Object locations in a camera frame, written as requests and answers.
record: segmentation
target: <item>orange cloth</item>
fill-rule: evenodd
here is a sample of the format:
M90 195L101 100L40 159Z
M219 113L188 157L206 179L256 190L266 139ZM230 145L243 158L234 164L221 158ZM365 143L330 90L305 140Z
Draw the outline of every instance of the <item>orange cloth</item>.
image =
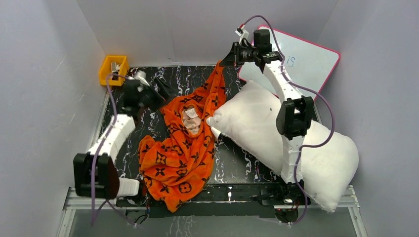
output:
M156 142L146 136L138 148L140 172L149 193L164 201L171 212L197 195L212 173L214 138L205 120L226 100L224 67L218 64L201 87L161 109L170 138ZM182 123L183 110L190 107L202 121L195 135Z

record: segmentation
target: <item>black bracket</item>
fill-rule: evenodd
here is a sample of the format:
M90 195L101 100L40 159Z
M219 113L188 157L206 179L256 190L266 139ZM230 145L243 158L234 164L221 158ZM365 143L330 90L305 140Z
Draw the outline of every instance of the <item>black bracket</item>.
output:
M73 159L76 194L91 197L91 166L93 155L77 154ZM107 154L99 156L95 166L96 198L114 199L119 190L119 177L112 158Z
M305 136L311 126L313 114L313 98L302 96L299 99L287 99L282 102L276 118L278 132L289 140L297 136Z

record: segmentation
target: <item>black table surface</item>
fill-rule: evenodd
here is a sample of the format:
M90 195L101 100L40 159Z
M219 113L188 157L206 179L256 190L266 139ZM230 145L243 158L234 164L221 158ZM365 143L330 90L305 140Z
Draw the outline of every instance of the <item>black table surface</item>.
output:
M177 90L178 96L181 96L190 94L201 86L214 70L214 66L137 67L130 68L127 75L132 76L138 70L147 74L148 81L161 78ZM238 71L239 68L233 67L224 69L227 100L233 98L246 84L245 81L238 78ZM121 107L122 105L119 103L123 94L121 87L114 87L112 94L117 108ZM102 122L101 133L109 124L112 114L112 105L109 101ZM168 129L160 111L152 113L146 110L141 117L141 123L125 141L115 164L120 177L139 178L137 150L139 142L146 135L152 136L156 141L163 141L169 137ZM275 182L280 179L273 171L229 138L220 136L215 143L215 149L215 164L208 184Z

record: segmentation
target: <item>cable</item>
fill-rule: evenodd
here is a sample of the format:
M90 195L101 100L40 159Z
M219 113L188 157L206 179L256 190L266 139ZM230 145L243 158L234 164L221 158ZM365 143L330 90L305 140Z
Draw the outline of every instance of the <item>cable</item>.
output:
M282 76L284 77L284 79L286 80L286 81L290 81L290 79L287 77L287 75L285 74L285 72L284 72L284 62L285 62L285 55L282 53L282 51L281 51L281 49L279 48L279 44L278 44L278 41L276 40L276 36L275 36L275 33L273 32L273 28L272 28L272 26L271 26L271 24L269 23L269 21L264 17L264 16L262 16L262 15L254 15L254 16L252 16L251 18L249 18L247 21L245 21L244 23L243 23L243 25L245 25L245 24L247 24L250 20L252 20L252 19L254 19L254 18L256 18L256 17L259 17L259 18L262 18L267 24L268 24L268 26L269 26L269 28L271 29L271 32L272 32L272 35L273 35L273 38L274 38L274 41L275 41L275 45L276 45L276 47L277 47L277 49L278 49L278 52L279 52L279 54L281 55L281 57L282 57L282 62L281 62L281 74L282 74ZM298 158L297 158L297 161L295 162L295 167L294 167L294 179L295 179L295 182L297 183L297 186L300 188L300 190L302 191L302 193L303 193L303 195L304 195L304 200L305 200L305 207L304 207L304 211L303 211L303 213L302 213L302 215L296 220L296 221L294 221L292 224L296 224L296 223L298 223L298 222L300 222L302 219L303 219L303 217L305 216L305 214L306 214L306 212L307 212L307 203L308 203L308 199L307 199L307 193L305 192L305 190L302 188L302 186L300 185L300 183L298 183L298 181L297 181L297 165L298 165L298 163L299 163L299 161L300 161L300 159L301 159L301 150L304 148L304 147L308 147L308 148L318 148L318 147L321 147L321 146L324 146L326 143L328 143L329 141L330 141L330 139L332 138L332 136L333 136L333 133L335 132L335 114L333 113L333 110L332 110L332 107L330 106L330 104L328 103L328 101L319 93L319 92L317 92L317 91L314 91L314 90L312 90L312 89L310 89L310 88L306 88L306 87L304 87L304 86L301 86L301 85L297 85L297 84L295 84L294 82L290 82L290 85L292 85L292 86L295 86L295 87L297 87L297 88L300 88L300 89L302 89L302 90L306 90L306 91L309 91L309 92L311 92L311 93L313 93L313 94L315 94L316 96L318 96L321 100L323 100L323 102L326 104L326 106L328 107L328 109L329 109L329 111L330 111L330 115L331 115L331 117L332 117L332 128L330 129L330 134L329 134L329 136L326 138L326 140L324 141L324 142L322 142L322 143L320 143L320 144L318 144L318 145L302 145L302 146L300 146L300 148L299 148L299 153L298 153Z
M112 91L111 91L111 87L109 86L109 78L110 77L112 77L112 76L118 76L118 77L122 77L122 78L125 78L125 79L128 79L127 77L124 77L124 76L121 76L121 75L118 75L118 74L109 74L107 77L106 77L106 88L108 89L108 94L109 94L109 97L110 97L110 99L111 99L111 104L112 104L112 108L113 108L113 110L114 110L114 119L113 119L113 121L112 121L112 126L110 126L109 127L109 129L106 131L106 133L105 133L105 136L104 136L104 138L102 139L102 141L100 142L100 144L99 144L99 146L97 147L97 150L96 150L96 152L95 152L95 154L94 154L94 156L93 156L93 162L92 162L92 167L91 167L91 175L90 175L90 178L91 178L91 200L92 200L92 202L91 202L91 211L92 211L92 216L91 216L91 226L93 226L93 224L94 224L94 222L95 222L95 220L96 220L96 218L97 218L97 216L99 215L99 211L103 208L103 206L106 204L106 203L108 203L108 205L110 205L110 207L114 210L114 211L116 211L118 214L119 214L119 216L121 216L122 218L124 218L128 223L130 223L131 225L133 225L133 226L136 226L136 223L135 222L133 222L132 220L130 220L130 219L128 219L128 218L126 218L122 213L120 213L110 202L109 202L109 200L105 200L100 206L99 206L99 208L98 208L98 210L97 210L97 212L95 212L95 209L94 209L94 207L95 207L95 199L96 199L96 189L95 189L95 167L96 167L96 161L97 161L97 157L98 157L98 155L99 155L99 152L100 152L100 149L102 148L102 146L103 146L103 144L105 143L105 140L106 140L106 137L109 135L109 133L111 132L111 130L112 130L112 128L114 127L114 125L116 124L116 122L117 122L117 106L116 106L116 103L115 103L115 99L114 99L114 96L112 95Z

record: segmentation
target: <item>yellow bin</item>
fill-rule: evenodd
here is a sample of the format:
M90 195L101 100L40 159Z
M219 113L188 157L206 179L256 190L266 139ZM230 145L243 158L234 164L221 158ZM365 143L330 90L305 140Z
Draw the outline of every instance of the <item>yellow bin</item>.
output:
M119 75L126 76L128 72L129 65L128 61L126 60L126 56L116 56L116 55L108 55L103 61L102 67L99 71L99 81L101 85L106 86L106 77L111 73L111 63L116 62L121 67L119 69ZM112 80L109 78L109 85L121 86L125 81L125 78L118 77L118 80Z

